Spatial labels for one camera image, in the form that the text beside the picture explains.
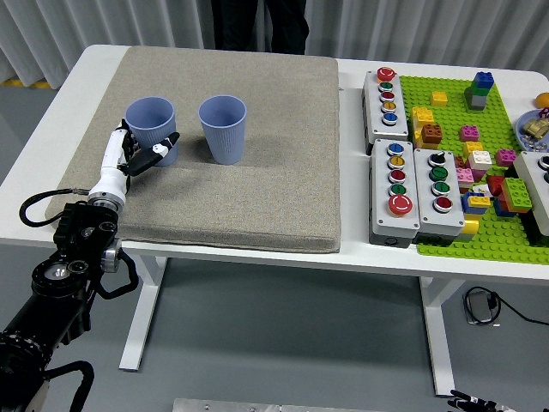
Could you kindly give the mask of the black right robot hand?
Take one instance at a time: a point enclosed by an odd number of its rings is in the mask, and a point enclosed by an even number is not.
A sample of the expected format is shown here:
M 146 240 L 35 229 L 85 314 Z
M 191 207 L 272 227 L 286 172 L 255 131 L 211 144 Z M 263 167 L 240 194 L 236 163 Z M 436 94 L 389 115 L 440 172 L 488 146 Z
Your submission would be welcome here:
M 492 400 L 484 400 L 479 397 L 470 396 L 466 393 L 451 390 L 453 396 L 447 401 L 450 407 L 467 412 L 501 412 L 508 411 L 509 408 L 496 403 Z

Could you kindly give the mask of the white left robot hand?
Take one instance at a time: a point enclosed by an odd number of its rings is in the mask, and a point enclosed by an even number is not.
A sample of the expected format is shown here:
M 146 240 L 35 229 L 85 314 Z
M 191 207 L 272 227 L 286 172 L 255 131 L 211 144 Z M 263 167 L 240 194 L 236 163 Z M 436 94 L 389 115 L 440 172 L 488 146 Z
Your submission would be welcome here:
M 89 191 L 90 204 L 121 210 L 126 202 L 130 177 L 164 160 L 174 149 L 179 133 L 174 131 L 150 148 L 136 148 L 130 127 L 123 119 L 111 133 L 100 168 L 100 180 Z

